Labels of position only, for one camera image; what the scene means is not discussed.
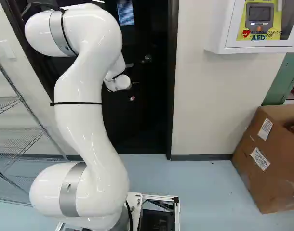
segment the aed label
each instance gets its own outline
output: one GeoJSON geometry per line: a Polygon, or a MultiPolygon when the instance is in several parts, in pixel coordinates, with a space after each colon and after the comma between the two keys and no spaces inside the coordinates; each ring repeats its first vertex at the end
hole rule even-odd
{"type": "Polygon", "coordinates": [[[251,41],[264,41],[266,39],[265,35],[252,35],[251,41]]]}

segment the yellow aed sign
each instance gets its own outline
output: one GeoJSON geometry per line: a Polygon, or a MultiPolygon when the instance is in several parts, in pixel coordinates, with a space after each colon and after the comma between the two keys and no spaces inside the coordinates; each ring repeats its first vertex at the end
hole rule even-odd
{"type": "Polygon", "coordinates": [[[281,2],[246,0],[236,41],[280,40],[281,2]]]}

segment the door frame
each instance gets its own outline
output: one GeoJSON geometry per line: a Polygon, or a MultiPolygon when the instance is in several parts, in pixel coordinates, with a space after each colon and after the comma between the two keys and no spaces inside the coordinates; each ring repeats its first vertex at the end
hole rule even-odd
{"type": "MultiPolygon", "coordinates": [[[[178,33],[178,13],[179,0],[168,1],[168,70],[167,70],[167,138],[166,138],[166,158],[172,157],[172,134],[173,134],[173,117],[174,117],[174,94],[175,94],[175,69],[176,69],[176,54],[177,54],[177,33],[178,33]]],[[[41,84],[46,92],[53,95],[54,82],[43,81],[52,76],[48,67],[41,62],[42,57],[31,48],[24,35],[24,25],[20,21],[20,11],[15,4],[15,0],[0,0],[0,3],[8,17],[8,20],[15,32],[15,35],[20,42],[27,58],[36,72],[41,84]]]]}

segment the green wall panel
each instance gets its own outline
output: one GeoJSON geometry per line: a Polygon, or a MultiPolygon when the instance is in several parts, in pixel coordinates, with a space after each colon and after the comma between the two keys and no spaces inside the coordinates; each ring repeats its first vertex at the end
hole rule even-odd
{"type": "Polygon", "coordinates": [[[294,53],[287,53],[262,105],[283,104],[294,86],[294,53]]]}

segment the red heart logo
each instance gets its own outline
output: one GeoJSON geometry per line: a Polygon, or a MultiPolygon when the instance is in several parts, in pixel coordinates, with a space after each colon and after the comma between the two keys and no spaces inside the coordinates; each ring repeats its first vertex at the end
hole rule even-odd
{"type": "Polygon", "coordinates": [[[251,31],[250,30],[244,30],[243,32],[242,32],[242,34],[243,34],[243,36],[246,38],[246,37],[248,37],[248,35],[251,33],[251,31]]]}

